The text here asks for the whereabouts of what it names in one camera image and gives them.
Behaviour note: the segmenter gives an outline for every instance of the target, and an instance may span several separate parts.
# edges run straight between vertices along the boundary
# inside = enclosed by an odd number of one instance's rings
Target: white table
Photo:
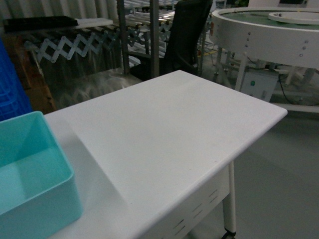
[[[223,199],[235,230],[232,161],[286,113],[177,71],[46,115],[84,207],[51,238],[182,238]]]

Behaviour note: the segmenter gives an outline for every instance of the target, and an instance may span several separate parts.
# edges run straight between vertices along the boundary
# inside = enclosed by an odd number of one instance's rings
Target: white control box
[[[249,69],[245,72],[241,92],[269,102],[278,77],[276,71]]]

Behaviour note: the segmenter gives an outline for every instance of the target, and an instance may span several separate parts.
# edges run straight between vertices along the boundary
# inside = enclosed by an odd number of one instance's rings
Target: teal plastic bin
[[[0,239],[43,239],[77,220],[74,171],[41,112],[0,122]]]

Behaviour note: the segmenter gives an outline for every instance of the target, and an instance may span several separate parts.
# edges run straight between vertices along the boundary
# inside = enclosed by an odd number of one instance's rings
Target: circular platform
[[[268,14],[268,19],[302,25],[319,25],[318,12],[280,11]]]
[[[256,59],[318,68],[319,25],[280,22],[272,13],[319,13],[318,9],[285,7],[242,7],[214,11],[211,40],[235,53]]]

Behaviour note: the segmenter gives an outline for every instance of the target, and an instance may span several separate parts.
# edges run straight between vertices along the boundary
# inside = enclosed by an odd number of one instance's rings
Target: white curtain
[[[69,16],[116,19],[116,0],[0,0],[0,21],[9,18]]]

